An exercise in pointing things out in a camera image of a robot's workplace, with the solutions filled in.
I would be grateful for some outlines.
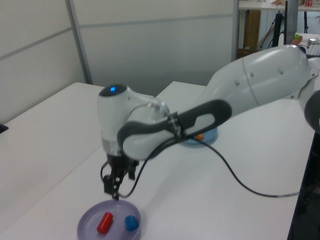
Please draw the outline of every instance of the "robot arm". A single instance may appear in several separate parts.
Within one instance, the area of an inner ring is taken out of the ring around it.
[[[303,99],[304,107],[306,100],[312,99],[319,68],[319,59],[308,60],[293,45],[261,51],[217,71],[192,106],[172,114],[164,102],[123,85],[105,88],[98,97],[102,143],[111,166],[111,175],[103,178],[105,192],[119,198],[124,175],[129,173],[134,179],[138,161],[154,158],[165,148],[247,110],[281,98]],[[320,105],[315,103],[320,96],[314,98],[311,105],[306,104],[308,112]],[[319,119],[311,115],[309,119],[313,119],[307,121],[317,131]]]

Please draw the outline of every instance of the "table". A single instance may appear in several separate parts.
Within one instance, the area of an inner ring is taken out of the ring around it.
[[[204,88],[173,82],[158,97],[171,111],[181,110]],[[224,123],[218,132],[213,146],[245,184],[268,194],[300,189],[314,131],[297,101],[282,99],[252,109]],[[99,176],[105,161],[99,147],[11,224],[0,240],[76,240],[84,212],[111,199],[103,193]],[[120,192],[127,193],[132,184],[125,180]],[[269,240],[287,238],[297,198],[254,195],[209,149],[177,144],[148,162],[128,201],[141,212],[142,240]]]
[[[97,95],[74,83],[0,134],[0,233],[101,146]]]
[[[241,0],[239,1],[239,10],[274,10],[284,11],[284,5],[271,4],[274,0],[257,1],[257,0]],[[300,12],[320,12],[320,7],[305,6],[305,4],[298,6]]]

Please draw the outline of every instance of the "orange object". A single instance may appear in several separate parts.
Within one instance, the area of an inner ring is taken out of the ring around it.
[[[198,134],[197,136],[195,136],[195,139],[198,141],[202,141],[204,139],[204,134],[203,133]]]
[[[114,216],[110,212],[106,212],[103,215],[103,218],[101,219],[99,226],[96,228],[96,230],[101,234],[106,234],[110,228],[113,218]]]

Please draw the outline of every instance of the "red block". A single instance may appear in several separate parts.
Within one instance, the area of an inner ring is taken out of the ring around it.
[[[103,215],[96,230],[101,234],[106,234],[111,226],[113,218],[114,218],[114,216],[110,212],[106,212]]]

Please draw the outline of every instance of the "black surface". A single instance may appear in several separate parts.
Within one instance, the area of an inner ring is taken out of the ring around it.
[[[301,189],[320,181],[320,135],[315,133]],[[320,240],[320,187],[298,197],[287,240]]]
[[[272,47],[277,47],[279,44],[281,21],[282,13],[278,12],[275,14]]]
[[[126,85],[114,84],[114,85],[110,85],[110,86],[107,86],[104,89],[102,89],[101,92],[99,93],[99,96],[112,97],[112,96],[119,95],[119,94],[123,93],[126,90],[127,90],[127,86]]]
[[[4,131],[8,130],[8,129],[9,129],[9,127],[0,124],[0,134],[3,133]]]
[[[304,117],[307,123],[320,134],[320,90],[314,93],[306,102],[304,107]]]
[[[288,1],[285,1],[284,7],[284,30],[283,30],[283,45],[287,44],[287,31],[288,31]]]

